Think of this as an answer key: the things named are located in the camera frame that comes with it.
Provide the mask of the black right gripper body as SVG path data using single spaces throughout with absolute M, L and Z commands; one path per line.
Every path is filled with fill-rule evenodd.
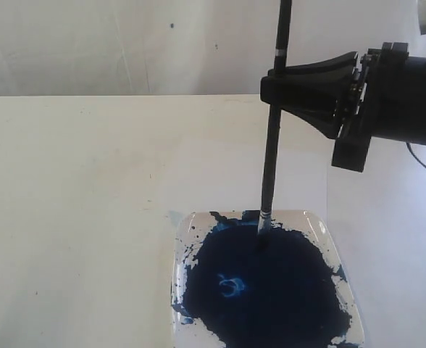
M 426 146 L 426 58 L 412 57 L 407 43 L 371 49 L 366 92 L 359 113 L 335 141 L 332 165 L 361 172 L 372 138 Z

